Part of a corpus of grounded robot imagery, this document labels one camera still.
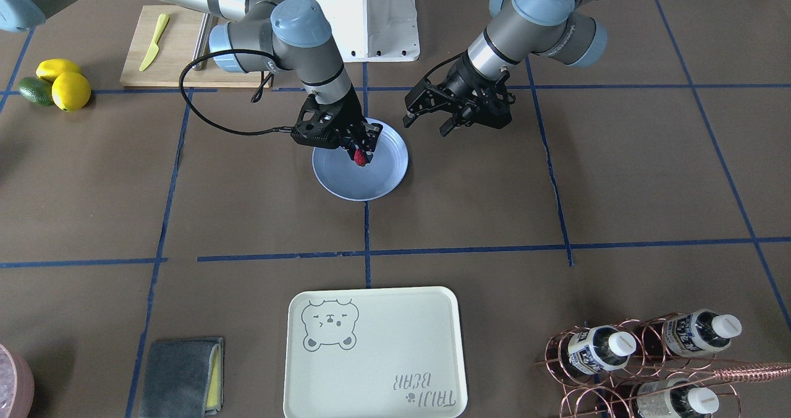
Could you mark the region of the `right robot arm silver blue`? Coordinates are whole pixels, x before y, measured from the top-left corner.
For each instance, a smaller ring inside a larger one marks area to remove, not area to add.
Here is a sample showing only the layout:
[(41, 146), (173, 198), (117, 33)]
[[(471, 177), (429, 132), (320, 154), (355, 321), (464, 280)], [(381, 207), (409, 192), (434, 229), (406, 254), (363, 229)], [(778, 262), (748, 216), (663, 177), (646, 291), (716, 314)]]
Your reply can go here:
[[(2, 0), (2, 29), (25, 32), (78, 0)], [(212, 59), (226, 72), (259, 72), (260, 87), (294, 72), (307, 93), (285, 133), (297, 144), (335, 150), (365, 166), (383, 130), (367, 120), (331, 24), (315, 0), (156, 0), (167, 15), (188, 21), (194, 43), (190, 67)]]

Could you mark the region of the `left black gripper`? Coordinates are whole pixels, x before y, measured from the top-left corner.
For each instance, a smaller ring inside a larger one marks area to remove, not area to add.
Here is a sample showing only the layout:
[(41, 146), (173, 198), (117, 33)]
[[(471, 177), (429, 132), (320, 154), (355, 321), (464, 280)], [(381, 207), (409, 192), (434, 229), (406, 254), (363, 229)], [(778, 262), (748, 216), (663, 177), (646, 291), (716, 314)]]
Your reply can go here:
[(458, 127), (479, 124), (502, 129), (512, 122), (510, 106), (516, 102), (516, 96), (505, 85), (510, 77), (505, 67), (494, 80), (482, 78), (466, 66), (452, 67), (441, 83), (430, 82), (428, 76), (424, 75), (405, 97), (405, 128), (412, 126), (419, 116), (438, 111), (449, 114), (439, 127), (441, 137), (447, 137)]

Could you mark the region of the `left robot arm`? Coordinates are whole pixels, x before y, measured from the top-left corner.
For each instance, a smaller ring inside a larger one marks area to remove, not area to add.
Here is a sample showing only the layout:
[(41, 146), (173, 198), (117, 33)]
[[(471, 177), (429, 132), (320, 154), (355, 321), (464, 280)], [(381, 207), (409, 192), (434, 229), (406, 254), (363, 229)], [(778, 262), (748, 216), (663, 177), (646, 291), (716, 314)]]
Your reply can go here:
[(491, 20), (465, 51), (446, 60), (446, 77), (433, 83), (425, 75), (408, 92), (404, 127), (433, 112), (449, 116), (441, 136), (474, 124), (506, 127), (516, 100), (506, 83), (529, 55), (588, 67), (604, 54), (607, 30), (580, 11), (596, 1), (605, 0), (489, 0)]

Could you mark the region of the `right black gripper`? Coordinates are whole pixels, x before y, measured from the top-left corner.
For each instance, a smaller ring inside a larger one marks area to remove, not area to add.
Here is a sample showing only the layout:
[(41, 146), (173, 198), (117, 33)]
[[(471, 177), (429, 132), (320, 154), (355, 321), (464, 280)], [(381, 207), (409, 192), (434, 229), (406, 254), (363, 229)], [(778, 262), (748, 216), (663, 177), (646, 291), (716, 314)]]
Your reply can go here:
[(381, 122), (370, 121), (363, 115), (356, 93), (345, 94), (334, 103), (319, 103), (311, 93), (300, 108), (290, 137), (306, 147), (342, 148), (352, 154), (356, 165), (367, 166), (382, 130)]

